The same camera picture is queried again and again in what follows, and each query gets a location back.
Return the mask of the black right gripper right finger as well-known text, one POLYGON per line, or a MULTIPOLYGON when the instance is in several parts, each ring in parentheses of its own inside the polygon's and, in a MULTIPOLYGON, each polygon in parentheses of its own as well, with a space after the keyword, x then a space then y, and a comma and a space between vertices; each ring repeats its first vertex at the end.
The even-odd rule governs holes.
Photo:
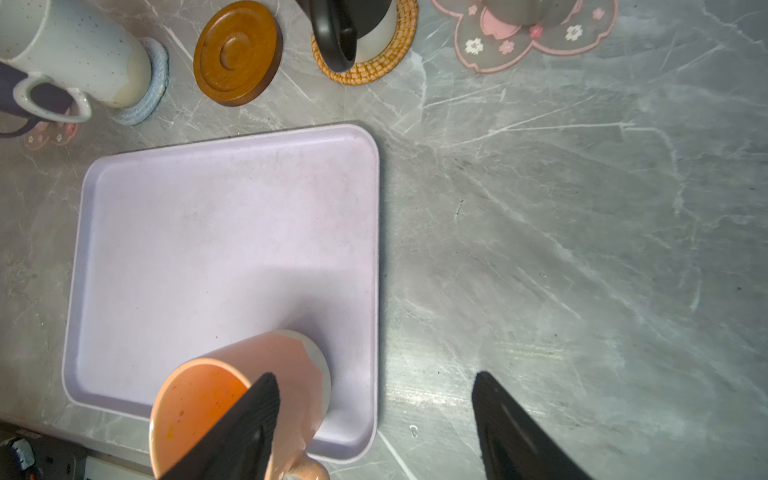
POLYGON ((476 375, 471 399, 488 479, 591 479, 491 373, 476 375))

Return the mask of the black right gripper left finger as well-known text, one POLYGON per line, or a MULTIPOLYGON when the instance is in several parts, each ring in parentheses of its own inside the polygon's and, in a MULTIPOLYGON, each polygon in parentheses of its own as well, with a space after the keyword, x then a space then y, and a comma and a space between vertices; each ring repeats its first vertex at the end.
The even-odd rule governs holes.
POLYGON ((277 378, 263 374, 161 479, 265 479, 280 410, 277 378))

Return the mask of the orange mug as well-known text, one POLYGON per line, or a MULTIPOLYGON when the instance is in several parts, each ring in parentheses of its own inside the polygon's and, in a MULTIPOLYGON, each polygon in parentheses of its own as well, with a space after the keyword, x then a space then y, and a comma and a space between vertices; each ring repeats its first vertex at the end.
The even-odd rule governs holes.
POLYGON ((169 472, 265 373, 275 375, 280 398, 267 478, 328 478, 307 448, 329 409, 330 370, 317 344, 291 330, 236 342, 172 372, 150 416, 154 474, 169 472))

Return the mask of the clear glass round coaster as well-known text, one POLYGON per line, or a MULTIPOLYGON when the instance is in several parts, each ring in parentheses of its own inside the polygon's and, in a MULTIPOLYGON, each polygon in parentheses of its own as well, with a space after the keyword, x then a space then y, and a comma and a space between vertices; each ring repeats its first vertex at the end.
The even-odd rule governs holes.
POLYGON ((135 105, 110 111, 110 117, 123 126, 136 126, 147 120, 159 105, 169 83, 169 55, 166 47, 156 39, 139 39, 146 50, 150 65, 151 78, 148 90, 135 105))

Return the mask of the brown wooden round coaster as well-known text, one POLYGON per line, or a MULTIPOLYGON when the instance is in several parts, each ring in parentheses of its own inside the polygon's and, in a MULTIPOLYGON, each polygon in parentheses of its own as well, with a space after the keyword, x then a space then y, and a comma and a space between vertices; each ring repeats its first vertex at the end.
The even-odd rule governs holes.
POLYGON ((272 13, 256 1, 237 1, 219 10, 200 34, 195 80, 211 100, 242 106, 270 85, 282 51, 282 32, 272 13))

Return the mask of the woven rattan round coaster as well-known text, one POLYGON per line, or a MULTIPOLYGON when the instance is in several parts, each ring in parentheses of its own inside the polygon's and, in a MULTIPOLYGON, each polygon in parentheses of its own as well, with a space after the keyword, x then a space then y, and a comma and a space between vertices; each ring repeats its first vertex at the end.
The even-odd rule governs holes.
POLYGON ((419 6, 416 1, 396 2, 396 31, 388 47, 372 60, 356 63, 345 73, 335 73, 328 68, 320 55, 312 31, 312 53, 324 75, 342 85, 365 85, 384 77, 404 59, 415 38, 419 6))

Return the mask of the pink cherry blossom coaster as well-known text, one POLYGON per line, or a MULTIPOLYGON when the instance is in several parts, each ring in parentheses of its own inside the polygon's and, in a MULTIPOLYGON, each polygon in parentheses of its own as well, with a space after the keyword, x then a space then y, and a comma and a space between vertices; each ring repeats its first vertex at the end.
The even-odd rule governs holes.
POLYGON ((574 56, 596 48, 612 32, 616 1, 576 1, 552 26, 516 25, 498 18, 486 1, 435 1, 456 20, 454 49, 459 61, 478 73, 495 73, 520 62, 528 53, 574 56))

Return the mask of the black mug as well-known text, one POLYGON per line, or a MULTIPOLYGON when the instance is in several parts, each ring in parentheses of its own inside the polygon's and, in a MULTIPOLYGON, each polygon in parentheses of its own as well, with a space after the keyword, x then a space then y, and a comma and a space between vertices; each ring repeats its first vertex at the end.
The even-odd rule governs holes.
POLYGON ((397 25, 394 0, 297 0, 328 68, 345 73, 381 54, 397 25))

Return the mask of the grey mug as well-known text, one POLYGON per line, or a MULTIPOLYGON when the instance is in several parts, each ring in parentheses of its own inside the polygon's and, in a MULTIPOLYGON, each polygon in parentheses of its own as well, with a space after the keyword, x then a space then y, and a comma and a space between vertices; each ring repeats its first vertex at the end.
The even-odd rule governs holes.
POLYGON ((487 0, 485 5, 504 23, 551 27, 565 21, 577 3, 577 0, 487 0))

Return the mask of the white cream mug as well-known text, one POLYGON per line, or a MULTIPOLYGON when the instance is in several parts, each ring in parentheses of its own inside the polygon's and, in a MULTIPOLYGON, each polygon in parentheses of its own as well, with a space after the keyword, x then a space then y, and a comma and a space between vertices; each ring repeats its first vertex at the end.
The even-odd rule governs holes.
POLYGON ((147 50, 124 27, 84 1, 3 1, 1 62, 26 74, 13 89, 16 103, 44 120, 84 123, 91 102, 121 109, 147 94, 152 66, 147 50), (52 84, 76 104, 65 116, 32 99, 52 84))

